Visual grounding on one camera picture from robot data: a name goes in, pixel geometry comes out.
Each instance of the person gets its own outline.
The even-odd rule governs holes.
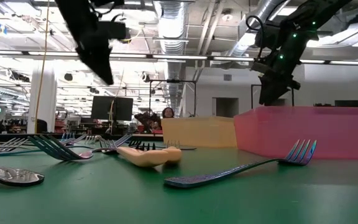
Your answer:
[[[165,108],[162,111],[162,118],[173,118],[174,116],[175,116],[175,114],[173,113],[172,108]]]

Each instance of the yellow bin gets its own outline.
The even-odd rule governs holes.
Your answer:
[[[182,146],[237,147],[234,119],[217,116],[162,120],[164,143]]]

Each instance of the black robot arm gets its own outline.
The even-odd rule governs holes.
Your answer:
[[[351,0],[309,0],[280,23],[267,21],[259,29],[255,44],[271,53],[257,58],[252,70],[263,73],[259,103],[271,105],[291,88],[300,89],[292,72],[309,40],[318,40],[317,29]]]
[[[109,39],[126,38],[125,24],[114,21],[99,21],[101,14],[94,10],[88,0],[56,0],[60,13],[67,23],[75,42],[81,61],[97,74],[106,84],[114,84],[109,56]],[[113,2],[110,0],[92,0],[95,6]],[[124,0],[115,0],[120,6]]]

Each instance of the pink container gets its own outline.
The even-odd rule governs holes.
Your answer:
[[[317,140],[314,159],[358,159],[358,108],[259,107],[234,117],[237,146],[284,158],[297,139]]]

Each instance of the green tabletop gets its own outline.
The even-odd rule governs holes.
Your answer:
[[[358,161],[267,164],[196,189],[163,178],[209,174],[261,160],[237,149],[184,151],[179,167],[143,169],[117,156],[60,162],[38,152],[0,166],[45,174],[29,188],[0,184],[0,223],[357,223]]]

